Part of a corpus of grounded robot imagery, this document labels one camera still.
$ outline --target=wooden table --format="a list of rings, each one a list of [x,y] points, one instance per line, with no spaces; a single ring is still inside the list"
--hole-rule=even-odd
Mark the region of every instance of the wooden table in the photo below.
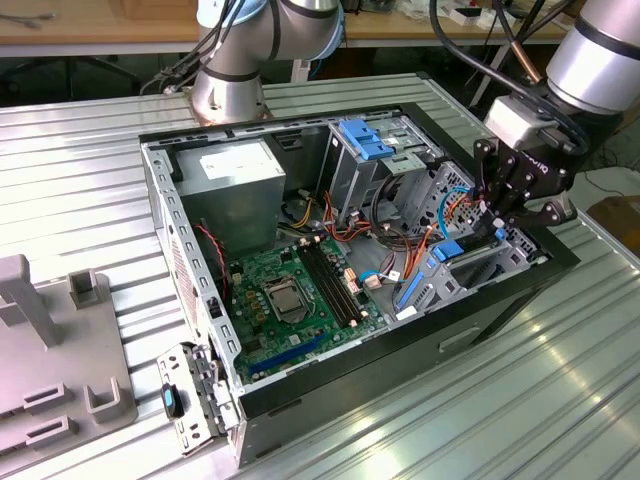
[[[186,52],[198,40],[198,24],[188,20],[131,20],[125,18],[119,0],[0,0],[0,13],[30,15],[53,12],[56,18],[42,22],[40,30],[0,20],[0,57],[42,57],[130,53]],[[447,34],[459,44],[482,44],[487,31],[462,27],[441,19]],[[436,46],[428,22],[401,13],[361,12],[346,16],[343,47]],[[559,43],[566,31],[548,25],[529,43]],[[494,33],[489,43],[503,43]]]
[[[463,27],[448,18],[440,18],[447,35],[459,45],[483,44],[488,30],[476,26]],[[429,22],[408,18],[399,12],[347,14],[347,47],[407,47],[437,46],[438,41]],[[566,29],[550,24],[533,35],[529,44],[558,44],[567,34]],[[489,44],[504,43],[504,33],[494,32]]]

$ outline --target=motherboard chip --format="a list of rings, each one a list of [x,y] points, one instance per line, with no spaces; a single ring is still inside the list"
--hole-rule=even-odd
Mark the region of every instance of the motherboard chip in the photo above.
[[[268,283],[265,292],[278,320],[298,323],[309,311],[302,289],[293,277],[284,277]]]

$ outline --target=black cable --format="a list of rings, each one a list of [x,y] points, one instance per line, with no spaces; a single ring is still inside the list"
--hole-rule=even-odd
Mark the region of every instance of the black cable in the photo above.
[[[565,133],[568,133],[571,139],[577,144],[575,147],[571,148],[571,150],[566,151],[568,155],[579,156],[585,154],[589,150],[589,138],[587,137],[587,134],[576,122],[574,122],[567,115],[558,110],[558,107],[552,104],[549,100],[533,93],[531,90],[527,89],[515,80],[512,80],[506,75],[503,75],[497,70],[494,70],[490,66],[485,65],[484,63],[475,59],[473,56],[467,54],[455,43],[453,43],[449,39],[449,37],[447,37],[446,33],[444,33],[444,30],[442,30],[440,20],[438,19],[437,6],[437,0],[430,0],[429,17],[431,20],[431,26],[433,28],[433,31],[436,33],[438,40],[444,45],[447,50],[449,50],[449,52],[451,52],[452,55],[459,58],[463,62],[468,63],[472,67],[477,68],[481,73],[484,73],[496,82],[501,83],[505,87],[511,89],[514,93],[520,95],[523,99],[528,100],[538,110],[541,110],[540,113],[546,113],[552,119],[557,121],[558,124],[566,131]]]
[[[524,43],[526,40],[529,39],[529,37],[531,37],[531,35],[533,35],[542,27],[544,27],[546,24],[551,22],[554,18],[556,18],[560,14],[560,12],[562,12],[562,10],[569,7],[573,2],[575,2],[575,0],[563,0],[561,3],[558,3],[551,10],[549,10],[546,16],[541,18],[533,26],[527,27],[527,29],[525,30],[524,27],[525,27],[525,24],[528,23],[527,19],[529,18],[529,16],[527,16],[527,18],[525,18],[522,24],[522,27],[518,31],[518,34],[516,35],[516,40],[518,40],[521,44]],[[508,52],[507,55],[505,55],[500,61],[500,63],[498,64],[498,67],[496,68],[498,71],[502,70],[502,67],[504,67],[504,65],[507,63],[507,61],[509,60],[510,53],[511,52]]]
[[[507,40],[509,40],[509,43],[514,43],[516,41],[516,36],[513,34],[511,25],[509,25],[507,16],[504,13],[502,0],[493,0],[493,9],[496,11],[496,17],[498,18],[498,20],[500,20],[500,25],[504,30],[504,34],[507,37]]]
[[[527,40],[531,35],[533,35],[542,27],[544,27],[545,25],[553,21],[554,18],[560,15],[560,13],[562,13],[562,11],[565,8],[570,7],[571,4],[574,3],[575,1],[576,0],[562,0],[560,3],[556,4],[551,10],[549,10],[549,13],[547,13],[544,17],[542,17],[540,20],[534,23],[526,32],[523,33],[523,36],[520,38],[520,41],[524,42],[525,40]]]
[[[227,39],[227,36],[229,35],[229,32],[231,31],[231,28],[233,27],[233,22],[236,21],[236,18],[238,17],[238,14],[240,13],[240,10],[242,10],[242,7],[244,6],[244,2],[246,0],[239,0],[239,4],[238,4],[238,8],[236,8],[233,11],[233,14],[231,15],[231,18],[229,19],[229,23],[227,24],[227,26],[225,27],[224,30],[224,34],[222,35],[222,38],[220,38],[220,47],[222,47],[222,44],[224,43],[224,41]],[[211,45],[209,46],[209,48],[207,48],[202,55],[200,56],[200,60],[202,58],[204,58],[205,56],[209,56],[211,53],[215,54],[215,49],[216,49],[216,45],[218,44],[218,38],[220,37],[220,32],[222,31],[222,24],[224,23],[224,18],[220,17],[221,20],[218,23],[218,25],[216,25],[218,28],[218,34],[216,35],[216,38],[214,39],[214,41],[211,43]],[[200,65],[198,65],[198,68],[191,74],[189,75],[187,78],[185,78],[182,82],[180,82],[178,85],[175,86],[176,90],[180,90],[183,86],[185,86],[187,83],[189,83],[191,80],[193,80],[196,75],[198,75],[198,73],[200,73],[205,67],[206,65],[211,61],[211,58],[206,58],[204,61],[200,62]]]
[[[498,17],[498,20],[500,20],[502,29],[504,30],[505,35],[507,36],[507,40],[509,41],[509,45],[511,46],[511,51],[515,54],[516,58],[518,59],[518,62],[524,69],[525,73],[529,75],[529,78],[531,78],[532,82],[534,84],[540,83],[542,81],[542,75],[540,75],[540,72],[538,72],[538,69],[536,69],[535,65],[527,55],[527,52],[525,52],[524,48],[522,48],[522,44],[520,43],[520,41],[516,39],[516,36],[514,35],[513,30],[511,29],[511,25],[509,25],[509,22],[507,20],[507,16],[504,13],[502,1],[493,0],[493,8],[496,11],[496,16]]]
[[[589,176],[587,175],[587,172],[584,172],[584,179],[589,182],[591,185],[593,185],[594,187],[596,187],[598,190],[601,190],[605,193],[617,193],[618,195],[620,195],[621,197],[624,197],[624,193],[622,193],[619,190],[609,190],[607,188],[603,188],[600,185],[598,185],[596,182],[594,182],[593,180],[591,180],[589,178]]]
[[[522,25],[520,25],[520,30],[518,30],[518,34],[516,35],[516,40],[522,43],[522,38],[527,33],[529,28],[531,28],[531,25],[533,25],[533,22],[535,21],[536,17],[540,13],[540,10],[542,10],[542,7],[544,7],[544,4],[546,2],[547,0],[536,0],[536,3],[533,4],[527,16],[524,17]]]
[[[222,5],[220,19],[218,20],[216,26],[213,27],[211,31],[207,33],[207,35],[205,35],[202,40],[200,40],[187,55],[178,60],[178,62],[176,62],[173,66],[162,69],[151,80],[145,83],[140,89],[140,95],[144,95],[145,90],[156,82],[162,82],[171,77],[184,76],[196,62],[198,62],[204,55],[207,55],[211,52],[211,50],[213,50],[213,48],[215,48],[215,45],[218,43],[218,38],[220,37],[220,29],[222,28],[222,24],[229,14],[230,9],[233,7],[233,5],[229,5],[230,1],[231,0],[225,0],[224,4]],[[213,48],[208,47],[207,49],[200,52],[200,49],[204,45],[206,45],[207,42],[209,42],[209,40],[211,40],[214,36],[216,37],[216,39],[213,42]]]
[[[489,54],[491,53],[491,47],[489,47],[489,39],[491,38],[491,35],[493,35],[493,30],[496,28],[496,23],[498,22],[498,16],[495,15],[493,17],[493,22],[491,23],[491,28],[489,29],[489,33],[487,33],[487,36],[484,39],[484,43],[482,44],[482,52],[484,53],[484,58],[482,59],[482,63],[485,63],[487,60],[489,60]],[[476,75],[478,75],[478,70],[474,70],[474,72],[471,74],[471,76],[469,77],[469,80],[467,80],[464,84],[464,86],[466,87],[467,85],[469,85],[471,83],[471,81],[476,77]]]
[[[393,177],[389,175],[385,181],[376,189],[373,194],[373,198],[371,199],[371,231],[376,235],[377,240],[384,247],[389,248],[391,250],[397,252],[406,251],[406,243],[405,238],[409,242],[410,247],[415,247],[420,244],[422,240],[422,235],[403,235],[400,232],[393,232],[383,230],[380,227],[380,222],[378,219],[378,205],[380,204],[380,198],[383,197],[383,193],[386,192],[387,189],[392,188],[401,177]]]

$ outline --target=aluminum extrusion table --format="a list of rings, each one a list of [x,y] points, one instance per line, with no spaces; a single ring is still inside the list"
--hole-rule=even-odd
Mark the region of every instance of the aluminum extrusion table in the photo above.
[[[276,116],[417,102],[466,149],[485,132],[415,75],[265,88]],[[223,479],[222,441],[183,459],[155,358],[188,337],[154,235],[137,136],[195,126],[182,95],[0,110],[0,256],[32,280],[109,276],[138,420],[15,478]],[[640,286],[588,218],[556,229],[582,259],[495,338],[319,429],[239,478],[638,478]]]

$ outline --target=label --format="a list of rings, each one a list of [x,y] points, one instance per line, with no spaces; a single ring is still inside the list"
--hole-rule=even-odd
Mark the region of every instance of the label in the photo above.
[[[388,277],[392,282],[397,282],[398,280],[400,280],[400,272],[398,272],[397,270],[391,270]]]
[[[415,315],[416,313],[418,313],[418,311],[416,310],[416,307],[414,307],[413,305],[411,305],[410,307],[405,308],[404,310],[402,310],[401,312],[398,312],[396,314],[396,318],[398,320],[404,320],[406,318],[409,318],[412,315]]]
[[[228,150],[204,155],[200,164],[209,180],[233,177],[246,182],[278,173],[275,162],[259,142],[233,145]]]

